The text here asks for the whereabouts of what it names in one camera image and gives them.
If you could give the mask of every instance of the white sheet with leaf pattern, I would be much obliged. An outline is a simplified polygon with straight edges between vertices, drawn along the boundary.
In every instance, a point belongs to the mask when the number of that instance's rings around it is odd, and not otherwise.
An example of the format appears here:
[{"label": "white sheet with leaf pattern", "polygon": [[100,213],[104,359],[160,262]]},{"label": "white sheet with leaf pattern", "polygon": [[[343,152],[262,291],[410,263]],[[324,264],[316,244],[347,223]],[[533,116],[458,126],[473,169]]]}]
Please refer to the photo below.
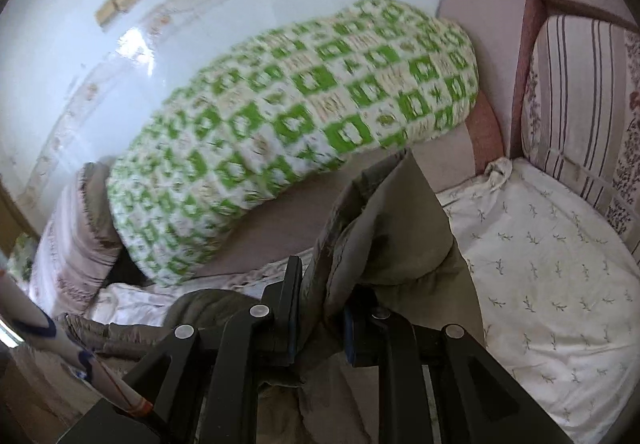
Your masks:
[{"label": "white sheet with leaf pattern", "polygon": [[600,440],[640,379],[640,272],[614,230],[523,159],[438,195],[489,352],[575,442]]}]

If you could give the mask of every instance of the brown garment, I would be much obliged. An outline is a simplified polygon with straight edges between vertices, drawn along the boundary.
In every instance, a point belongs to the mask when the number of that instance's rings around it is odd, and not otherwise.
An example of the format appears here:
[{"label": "brown garment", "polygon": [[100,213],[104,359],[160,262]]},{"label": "brown garment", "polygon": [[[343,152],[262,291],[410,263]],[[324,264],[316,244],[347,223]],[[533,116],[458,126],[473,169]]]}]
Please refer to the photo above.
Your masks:
[{"label": "brown garment", "polygon": [[[300,384],[295,389],[273,386],[260,394],[258,442],[377,441],[377,371],[351,368],[337,336],[340,313],[356,284],[372,287],[380,303],[414,324],[439,329],[458,323],[483,341],[480,307],[466,261],[447,215],[409,150],[365,170],[338,198],[302,281],[300,348],[292,367]],[[102,341],[105,332],[96,338],[90,322],[74,329],[81,341],[88,337],[90,346],[102,353],[110,349],[122,356],[131,353],[132,339],[146,345],[161,331],[184,322],[220,324],[252,302],[228,291],[197,291],[170,308],[165,329],[110,326],[108,333],[120,343]]]}]

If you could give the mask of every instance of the silver screw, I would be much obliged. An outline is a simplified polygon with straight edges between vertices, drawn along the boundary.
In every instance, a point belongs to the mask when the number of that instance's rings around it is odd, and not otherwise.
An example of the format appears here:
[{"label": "silver screw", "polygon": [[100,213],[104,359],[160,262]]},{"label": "silver screw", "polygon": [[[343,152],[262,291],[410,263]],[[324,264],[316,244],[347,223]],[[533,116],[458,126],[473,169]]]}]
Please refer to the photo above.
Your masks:
[{"label": "silver screw", "polygon": [[444,329],[445,334],[452,339],[460,339],[465,335],[465,329],[460,325],[449,325]]},{"label": "silver screw", "polygon": [[391,312],[389,312],[387,309],[385,309],[384,307],[375,307],[372,311],[371,311],[371,315],[375,318],[375,319],[387,319],[389,318],[389,316],[391,316]]},{"label": "silver screw", "polygon": [[191,325],[180,325],[175,329],[174,335],[178,339],[189,339],[193,336],[195,329]]},{"label": "silver screw", "polygon": [[269,313],[269,307],[266,305],[254,305],[249,309],[249,314],[254,318],[264,318]]}]

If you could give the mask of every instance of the striped pillow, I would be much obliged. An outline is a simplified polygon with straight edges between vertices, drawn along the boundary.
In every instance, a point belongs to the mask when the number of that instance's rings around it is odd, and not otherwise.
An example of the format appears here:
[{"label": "striped pillow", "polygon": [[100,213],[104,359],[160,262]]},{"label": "striped pillow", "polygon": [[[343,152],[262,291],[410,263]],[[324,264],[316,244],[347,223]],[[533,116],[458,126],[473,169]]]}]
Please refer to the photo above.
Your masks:
[{"label": "striped pillow", "polygon": [[104,164],[85,164],[44,229],[29,296],[49,316],[84,313],[122,249],[107,202],[108,175]]},{"label": "striped pillow", "polygon": [[638,34],[588,18],[549,18],[531,60],[522,146],[535,166],[598,210],[640,261]]}]

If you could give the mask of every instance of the bed sheet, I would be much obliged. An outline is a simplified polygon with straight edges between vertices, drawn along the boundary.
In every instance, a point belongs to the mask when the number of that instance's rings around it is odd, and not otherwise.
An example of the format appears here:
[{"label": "bed sheet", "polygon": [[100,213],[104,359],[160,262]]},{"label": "bed sheet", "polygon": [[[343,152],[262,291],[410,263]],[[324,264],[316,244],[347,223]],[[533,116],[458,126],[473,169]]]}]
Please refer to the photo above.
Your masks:
[{"label": "bed sheet", "polygon": [[[499,159],[438,199],[478,291],[488,351],[575,442],[598,442],[640,379],[640,272],[628,250],[587,202],[524,159]],[[306,268],[311,250],[300,256]],[[183,294],[258,298],[285,268],[169,288],[112,284],[87,317],[159,326]]]}]

